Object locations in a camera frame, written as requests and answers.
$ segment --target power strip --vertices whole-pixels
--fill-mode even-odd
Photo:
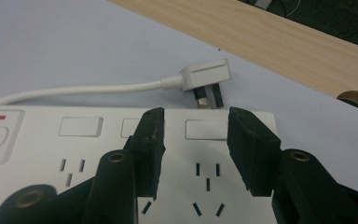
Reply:
[[[0,105],[0,204],[49,184],[61,193],[122,149],[147,109]],[[255,114],[276,133],[275,118]],[[271,199],[253,198],[228,155],[226,110],[166,109],[156,201],[139,198],[139,223],[276,223]]]

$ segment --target metal prong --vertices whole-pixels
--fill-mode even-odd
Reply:
[[[217,108],[221,108],[225,106],[223,104],[222,92],[220,91],[219,83],[215,83],[212,85],[214,102],[216,103]]]
[[[209,108],[208,98],[206,97],[206,91],[204,87],[198,87],[193,90],[194,97],[196,98],[197,107],[199,109]]]

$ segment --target wooden surface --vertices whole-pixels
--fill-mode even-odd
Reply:
[[[358,46],[237,0],[110,0],[337,97],[358,91]]]

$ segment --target white cable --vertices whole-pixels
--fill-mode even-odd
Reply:
[[[287,14],[286,18],[291,16],[298,9],[298,7],[300,6],[300,3],[301,3],[301,0],[298,0],[296,8],[291,13]]]
[[[132,85],[117,85],[117,86],[75,86],[75,87],[62,87],[45,89],[39,91],[24,91],[17,94],[12,94],[0,98],[0,105],[8,105],[18,101],[30,100],[34,98],[57,96],[57,95],[70,95],[70,94],[87,94],[87,93],[122,93],[122,92],[135,92],[135,91],[152,91],[161,89],[161,82],[147,82]]]
[[[200,86],[207,86],[230,79],[228,61],[219,60],[209,63],[201,63],[185,67],[180,74],[162,77],[158,81],[146,82],[132,85],[117,86],[74,86],[45,89],[39,91],[25,91],[0,98],[0,105],[8,105],[18,101],[30,100],[34,98],[70,95],[70,94],[90,94],[90,93],[124,93],[136,91],[169,90],[182,89],[189,91]]]

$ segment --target white plug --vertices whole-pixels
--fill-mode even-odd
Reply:
[[[229,80],[228,60],[201,63],[183,68],[180,74],[161,78],[163,90],[182,89],[191,91],[198,87],[208,86]]]
[[[163,90],[177,88],[181,88],[183,91],[193,90],[198,108],[207,109],[209,103],[205,86],[212,86],[216,107],[220,108],[224,104],[219,82],[229,79],[228,60],[224,59],[186,67],[180,71],[180,74],[163,77],[160,82]]]

